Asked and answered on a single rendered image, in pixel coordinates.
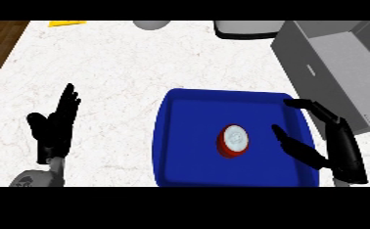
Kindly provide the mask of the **white and black appliance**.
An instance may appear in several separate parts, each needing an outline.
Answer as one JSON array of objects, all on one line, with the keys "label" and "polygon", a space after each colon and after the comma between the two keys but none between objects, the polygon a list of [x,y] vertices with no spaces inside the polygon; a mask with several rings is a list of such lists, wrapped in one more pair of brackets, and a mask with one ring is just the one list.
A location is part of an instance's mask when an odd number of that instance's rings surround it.
[{"label": "white and black appliance", "polygon": [[285,21],[216,21],[216,34],[223,39],[252,40],[274,38]]}]

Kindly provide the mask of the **red can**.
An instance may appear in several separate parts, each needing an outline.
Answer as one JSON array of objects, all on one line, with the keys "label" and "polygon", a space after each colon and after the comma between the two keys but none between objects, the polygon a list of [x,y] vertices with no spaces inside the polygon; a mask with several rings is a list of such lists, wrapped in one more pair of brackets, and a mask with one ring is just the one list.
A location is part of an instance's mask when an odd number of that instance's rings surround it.
[{"label": "red can", "polygon": [[220,155],[232,159],[239,157],[249,149],[249,133],[239,124],[229,124],[217,136],[217,151]]}]

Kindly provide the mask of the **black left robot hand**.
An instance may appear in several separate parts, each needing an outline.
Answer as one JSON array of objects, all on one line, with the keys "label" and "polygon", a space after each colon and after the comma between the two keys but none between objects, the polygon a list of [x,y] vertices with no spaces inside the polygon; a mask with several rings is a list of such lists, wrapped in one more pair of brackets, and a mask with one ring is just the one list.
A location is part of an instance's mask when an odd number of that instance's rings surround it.
[{"label": "black left robot hand", "polygon": [[81,99],[73,83],[68,83],[59,98],[55,112],[45,116],[30,113],[27,116],[33,136],[37,139],[37,163],[47,164],[47,160],[70,154],[73,142],[74,121]]}]

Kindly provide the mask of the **blue tray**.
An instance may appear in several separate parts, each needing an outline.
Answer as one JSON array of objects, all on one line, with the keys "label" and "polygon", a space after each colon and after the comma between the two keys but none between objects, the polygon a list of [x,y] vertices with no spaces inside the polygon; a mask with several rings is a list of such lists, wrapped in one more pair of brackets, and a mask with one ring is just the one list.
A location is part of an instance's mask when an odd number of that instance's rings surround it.
[{"label": "blue tray", "polygon": [[285,93],[174,89],[154,131],[154,173],[165,186],[316,187],[320,173],[282,150],[272,126],[313,145]]}]

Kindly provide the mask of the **grey cardboard box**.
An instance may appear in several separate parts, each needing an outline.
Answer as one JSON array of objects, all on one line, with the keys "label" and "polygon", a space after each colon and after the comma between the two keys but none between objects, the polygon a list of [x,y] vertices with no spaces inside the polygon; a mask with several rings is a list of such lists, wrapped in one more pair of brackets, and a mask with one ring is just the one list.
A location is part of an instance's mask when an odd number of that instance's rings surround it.
[{"label": "grey cardboard box", "polygon": [[370,21],[288,21],[272,49],[298,96],[370,132]]}]

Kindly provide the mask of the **yellow flat object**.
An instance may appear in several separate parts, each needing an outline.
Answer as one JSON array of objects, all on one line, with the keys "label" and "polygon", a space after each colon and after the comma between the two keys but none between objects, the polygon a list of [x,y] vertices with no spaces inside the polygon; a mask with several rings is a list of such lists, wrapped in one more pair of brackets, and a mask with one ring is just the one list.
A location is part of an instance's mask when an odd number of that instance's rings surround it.
[{"label": "yellow flat object", "polygon": [[68,26],[84,23],[87,23],[87,21],[50,21],[47,27]]}]

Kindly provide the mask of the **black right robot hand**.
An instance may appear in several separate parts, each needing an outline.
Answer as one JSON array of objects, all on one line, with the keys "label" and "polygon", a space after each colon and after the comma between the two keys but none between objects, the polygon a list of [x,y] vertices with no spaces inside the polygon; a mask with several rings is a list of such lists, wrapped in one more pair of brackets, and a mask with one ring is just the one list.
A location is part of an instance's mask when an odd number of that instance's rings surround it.
[{"label": "black right robot hand", "polygon": [[277,124],[272,130],[283,152],[316,170],[329,168],[333,181],[350,184],[367,184],[367,172],[358,143],[350,124],[317,101],[308,99],[285,99],[283,103],[295,109],[305,109],[326,124],[328,154],[325,157],[307,144],[294,139]]}]

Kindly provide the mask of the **grey round object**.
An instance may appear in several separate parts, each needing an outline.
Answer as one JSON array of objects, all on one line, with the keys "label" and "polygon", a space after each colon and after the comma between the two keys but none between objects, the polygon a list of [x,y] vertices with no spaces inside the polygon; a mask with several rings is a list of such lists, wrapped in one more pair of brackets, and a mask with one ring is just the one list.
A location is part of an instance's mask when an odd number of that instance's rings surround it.
[{"label": "grey round object", "polygon": [[158,30],[168,25],[170,21],[134,21],[133,23],[143,30]]}]

